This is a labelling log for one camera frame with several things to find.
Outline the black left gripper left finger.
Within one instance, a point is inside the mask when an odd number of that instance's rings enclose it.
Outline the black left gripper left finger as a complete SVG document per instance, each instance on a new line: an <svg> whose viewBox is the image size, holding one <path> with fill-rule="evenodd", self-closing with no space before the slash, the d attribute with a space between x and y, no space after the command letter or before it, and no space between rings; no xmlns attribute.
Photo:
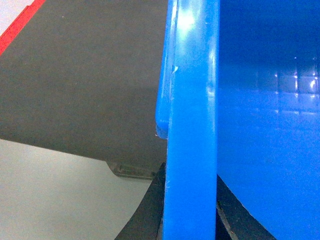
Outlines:
<svg viewBox="0 0 320 240"><path fill-rule="evenodd" d="M164 214L166 164L162 163L139 206L117 240L161 240Z"/></svg>

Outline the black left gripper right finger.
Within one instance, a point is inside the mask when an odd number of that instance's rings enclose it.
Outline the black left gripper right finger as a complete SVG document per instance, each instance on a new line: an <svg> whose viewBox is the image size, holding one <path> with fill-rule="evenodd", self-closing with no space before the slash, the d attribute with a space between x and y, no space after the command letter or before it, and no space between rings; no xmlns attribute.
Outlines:
<svg viewBox="0 0 320 240"><path fill-rule="evenodd" d="M217 240L274 240L217 176L216 227Z"/></svg>

